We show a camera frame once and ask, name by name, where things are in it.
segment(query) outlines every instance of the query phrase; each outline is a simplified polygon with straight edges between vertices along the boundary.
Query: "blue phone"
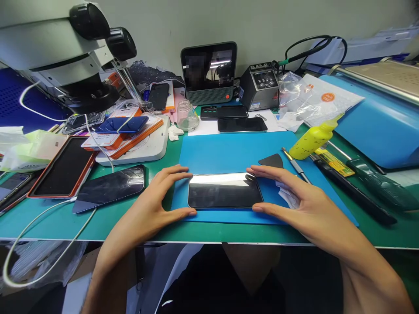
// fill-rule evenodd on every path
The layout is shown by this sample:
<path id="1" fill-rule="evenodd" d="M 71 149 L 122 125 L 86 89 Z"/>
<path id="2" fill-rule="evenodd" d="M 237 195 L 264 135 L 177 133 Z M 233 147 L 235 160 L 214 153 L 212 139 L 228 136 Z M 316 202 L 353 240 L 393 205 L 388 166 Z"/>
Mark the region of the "blue phone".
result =
<path id="1" fill-rule="evenodd" d="M 95 130 L 96 133 L 116 133 L 117 130 L 128 120 L 129 118 L 108 118 Z M 147 116 L 132 117 L 120 130 L 119 133 L 137 133 L 147 123 Z"/>

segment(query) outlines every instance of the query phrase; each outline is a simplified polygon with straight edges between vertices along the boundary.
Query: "hand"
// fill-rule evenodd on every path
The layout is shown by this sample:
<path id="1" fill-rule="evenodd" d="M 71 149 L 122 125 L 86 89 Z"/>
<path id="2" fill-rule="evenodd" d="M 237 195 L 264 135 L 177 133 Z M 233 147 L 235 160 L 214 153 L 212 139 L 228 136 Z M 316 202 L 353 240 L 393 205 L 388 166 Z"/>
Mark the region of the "hand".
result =
<path id="1" fill-rule="evenodd" d="M 285 183 L 300 199 L 298 209 L 257 203 L 253 205 L 254 212 L 264 212 L 285 221 L 311 243 L 335 256 L 342 257 L 342 254 L 353 252 L 359 248 L 360 242 L 371 246 L 322 189 L 306 183 L 281 168 L 251 166 L 247 171 L 256 177 L 266 177 Z"/>
<path id="2" fill-rule="evenodd" d="M 99 258 L 106 265 L 105 268 L 116 264 L 128 251 L 156 235 L 165 226 L 196 215 L 194 208 L 184 207 L 167 212 L 161 205 L 167 191 L 176 181 L 192 177 L 192 173 L 187 171 L 188 167 L 175 165 L 156 174 L 102 245 Z"/>

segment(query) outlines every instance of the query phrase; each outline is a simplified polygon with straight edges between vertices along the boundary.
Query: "blue silicone mat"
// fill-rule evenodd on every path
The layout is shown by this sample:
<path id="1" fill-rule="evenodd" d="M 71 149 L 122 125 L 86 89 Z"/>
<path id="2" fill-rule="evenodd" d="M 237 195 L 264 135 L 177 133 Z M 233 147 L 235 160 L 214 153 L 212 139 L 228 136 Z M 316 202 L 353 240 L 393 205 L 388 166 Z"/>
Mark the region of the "blue silicone mat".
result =
<path id="1" fill-rule="evenodd" d="M 279 154 L 284 168 L 297 174 L 281 147 L 289 150 L 297 141 L 293 132 L 243 133 L 185 136 L 179 163 L 188 166 L 193 174 L 222 174 L 245 172 L 246 168 L 258 164 L 258 161 Z M 311 159 L 299 160 L 298 164 L 304 170 L 310 181 L 322 188 L 344 214 L 359 226 L 354 216 L 341 201 L 335 190 L 315 166 Z M 278 195 L 279 188 L 273 180 L 258 178 L 259 186 L 265 202 L 288 207 L 285 200 Z M 175 184 L 172 208 L 188 206 L 188 180 L 181 180 Z M 255 213 L 251 208 L 240 209 L 205 209 L 198 210 L 195 217 L 186 220 L 197 222 L 222 222 L 256 225 L 280 225 L 284 222 L 264 213 Z"/>

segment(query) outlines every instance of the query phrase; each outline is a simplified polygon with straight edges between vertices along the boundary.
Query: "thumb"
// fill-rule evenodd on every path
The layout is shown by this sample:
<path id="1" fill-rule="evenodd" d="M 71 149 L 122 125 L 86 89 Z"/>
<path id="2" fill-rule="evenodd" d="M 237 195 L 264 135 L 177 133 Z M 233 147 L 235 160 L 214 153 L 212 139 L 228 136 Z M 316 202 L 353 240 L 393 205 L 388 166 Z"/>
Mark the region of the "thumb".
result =
<path id="1" fill-rule="evenodd" d="M 264 212 L 265 214 L 274 216 L 288 224 L 292 224 L 294 221 L 297 211 L 282 206 L 278 206 L 271 203 L 256 203 L 253 205 L 252 210 L 254 212 Z"/>
<path id="2" fill-rule="evenodd" d="M 183 207 L 183 208 L 166 212 L 165 223 L 169 225 L 176 221 L 182 220 L 188 216 L 196 216 L 196 209 L 191 208 L 191 207 Z"/>

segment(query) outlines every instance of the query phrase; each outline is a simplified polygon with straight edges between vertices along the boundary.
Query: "glass jar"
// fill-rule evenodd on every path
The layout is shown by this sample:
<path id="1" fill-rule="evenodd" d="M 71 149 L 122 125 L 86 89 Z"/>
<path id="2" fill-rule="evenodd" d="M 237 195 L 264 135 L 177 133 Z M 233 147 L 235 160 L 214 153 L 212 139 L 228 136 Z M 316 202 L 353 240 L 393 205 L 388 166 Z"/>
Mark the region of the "glass jar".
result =
<path id="1" fill-rule="evenodd" d="M 195 113 L 192 104 L 187 99 L 181 100 L 179 102 L 177 116 L 178 128 L 182 129 L 185 132 L 190 132 L 196 129 L 199 125 L 199 117 Z"/>

